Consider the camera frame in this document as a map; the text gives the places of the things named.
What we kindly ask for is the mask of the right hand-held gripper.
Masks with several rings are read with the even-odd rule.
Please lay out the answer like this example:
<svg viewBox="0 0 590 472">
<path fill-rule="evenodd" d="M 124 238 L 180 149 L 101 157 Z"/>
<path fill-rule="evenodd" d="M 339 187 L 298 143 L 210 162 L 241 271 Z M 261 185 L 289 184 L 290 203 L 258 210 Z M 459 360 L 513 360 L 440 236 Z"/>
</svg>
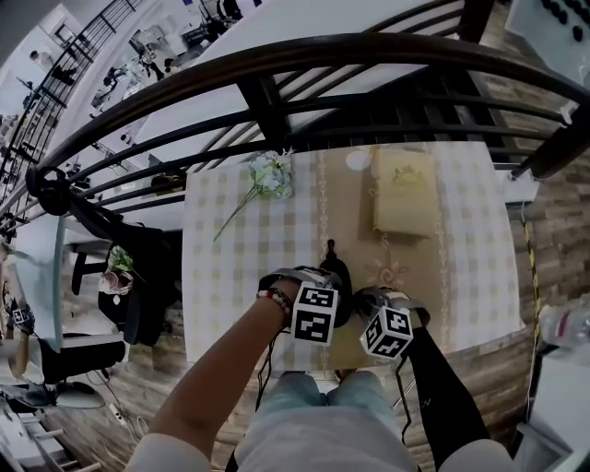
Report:
<svg viewBox="0 0 590 472">
<path fill-rule="evenodd" d="M 413 339 L 411 315 L 423 326 L 430 322 L 425 305 L 402 291 L 372 286 L 355 294 L 355 307 L 365 327 L 360 336 L 364 351 L 375 358 L 394 360 Z"/>
</svg>

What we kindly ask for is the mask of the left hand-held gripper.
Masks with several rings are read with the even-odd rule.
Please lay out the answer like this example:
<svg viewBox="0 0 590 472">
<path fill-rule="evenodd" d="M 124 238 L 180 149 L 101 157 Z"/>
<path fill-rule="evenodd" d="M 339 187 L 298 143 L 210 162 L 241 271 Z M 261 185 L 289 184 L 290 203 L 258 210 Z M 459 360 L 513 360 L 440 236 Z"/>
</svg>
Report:
<svg viewBox="0 0 590 472">
<path fill-rule="evenodd" d="M 291 297 L 277 286 L 281 279 L 298 287 Z M 259 281 L 258 298 L 277 302 L 289 317 L 291 337 L 318 346 L 329 346 L 336 328 L 336 314 L 344 295 L 340 277 L 322 268 L 280 268 Z"/>
</svg>

